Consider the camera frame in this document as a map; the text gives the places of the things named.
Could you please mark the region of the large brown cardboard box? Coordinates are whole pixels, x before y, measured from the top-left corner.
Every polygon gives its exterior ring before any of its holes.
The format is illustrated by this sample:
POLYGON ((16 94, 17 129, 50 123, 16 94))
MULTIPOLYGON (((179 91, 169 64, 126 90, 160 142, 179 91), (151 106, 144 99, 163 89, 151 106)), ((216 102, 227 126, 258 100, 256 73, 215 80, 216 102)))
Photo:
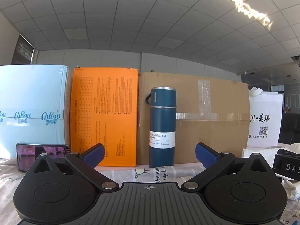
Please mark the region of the large brown cardboard box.
POLYGON ((154 87, 176 89, 176 164, 197 161, 195 147, 203 142, 215 151, 241 156, 250 125, 248 85, 192 75, 143 72, 139 75, 137 163, 149 163, 150 106, 145 99, 154 87))

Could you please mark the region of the cartoon print bed sheet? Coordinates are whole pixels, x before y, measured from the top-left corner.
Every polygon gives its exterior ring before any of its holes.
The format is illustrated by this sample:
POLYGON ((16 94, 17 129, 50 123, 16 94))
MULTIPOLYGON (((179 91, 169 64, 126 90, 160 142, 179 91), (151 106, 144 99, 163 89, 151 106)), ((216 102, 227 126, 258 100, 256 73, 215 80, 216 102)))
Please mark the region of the cartoon print bed sheet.
MULTIPOLYGON (((123 182, 177 182, 181 185, 204 171, 201 163, 179 164, 174 167, 149 168, 140 165, 133 168, 96 167, 96 170, 119 185, 123 182)), ((1 159, 1 224, 18 224, 18 216, 13 205, 13 194, 24 177, 18 169, 17 159, 1 159)), ((283 224, 299 224, 299 199, 289 200, 281 216, 283 224)))

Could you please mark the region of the dark blue vacuum bottle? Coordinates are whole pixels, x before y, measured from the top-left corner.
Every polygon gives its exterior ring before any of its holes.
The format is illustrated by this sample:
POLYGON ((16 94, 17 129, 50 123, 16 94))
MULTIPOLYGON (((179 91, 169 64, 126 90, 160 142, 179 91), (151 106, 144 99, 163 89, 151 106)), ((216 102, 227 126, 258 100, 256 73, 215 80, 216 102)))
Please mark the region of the dark blue vacuum bottle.
POLYGON ((150 106, 149 167, 174 165, 176 146, 176 89, 151 89, 145 103, 150 106))

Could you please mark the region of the white garment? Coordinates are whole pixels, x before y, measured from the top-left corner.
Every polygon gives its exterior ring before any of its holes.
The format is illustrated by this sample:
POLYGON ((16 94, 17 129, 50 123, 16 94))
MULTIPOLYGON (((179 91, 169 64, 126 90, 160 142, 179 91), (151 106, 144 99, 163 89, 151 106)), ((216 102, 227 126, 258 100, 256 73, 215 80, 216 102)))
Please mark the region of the white garment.
MULTIPOLYGON (((279 146, 272 146, 266 149, 253 149, 253 148, 245 149, 244 148, 241 156, 243 158, 248 158, 254 152, 260 153, 272 168, 275 155, 277 154, 280 148, 299 154, 299 143, 293 143, 291 145, 281 144, 279 146)), ((281 183, 284 186, 285 191, 287 192, 288 199, 289 200, 299 199, 299 181, 293 180, 291 178, 279 174, 277 174, 277 176, 282 178, 281 183)))

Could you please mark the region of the light blue Cabau carton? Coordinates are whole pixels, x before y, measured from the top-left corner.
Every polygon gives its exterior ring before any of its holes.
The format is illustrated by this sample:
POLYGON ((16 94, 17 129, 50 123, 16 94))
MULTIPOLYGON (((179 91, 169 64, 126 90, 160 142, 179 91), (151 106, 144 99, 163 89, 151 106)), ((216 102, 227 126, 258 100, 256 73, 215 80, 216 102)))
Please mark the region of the light blue Cabau carton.
POLYGON ((68 145, 70 93, 67 66, 1 66, 1 158, 15 158, 18 143, 68 145))

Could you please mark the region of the white paper shopping bag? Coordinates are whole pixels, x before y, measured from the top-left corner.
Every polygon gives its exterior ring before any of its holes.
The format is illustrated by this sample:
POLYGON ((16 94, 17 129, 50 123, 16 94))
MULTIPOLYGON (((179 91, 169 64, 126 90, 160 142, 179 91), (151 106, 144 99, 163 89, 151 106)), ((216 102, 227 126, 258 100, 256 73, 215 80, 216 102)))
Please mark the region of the white paper shopping bag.
POLYGON ((249 100, 250 125, 247 147, 265 149, 278 145, 283 96, 278 92, 252 87, 249 90, 249 100))

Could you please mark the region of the orange cardboard box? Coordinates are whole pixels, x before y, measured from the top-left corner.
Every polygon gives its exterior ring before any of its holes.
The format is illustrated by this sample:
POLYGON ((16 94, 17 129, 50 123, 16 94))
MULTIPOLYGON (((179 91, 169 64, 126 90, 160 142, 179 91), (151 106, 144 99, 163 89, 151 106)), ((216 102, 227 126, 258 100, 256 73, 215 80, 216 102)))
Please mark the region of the orange cardboard box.
POLYGON ((138 70, 78 67, 72 76, 71 150, 83 153, 101 143, 102 166, 136 166, 138 70))

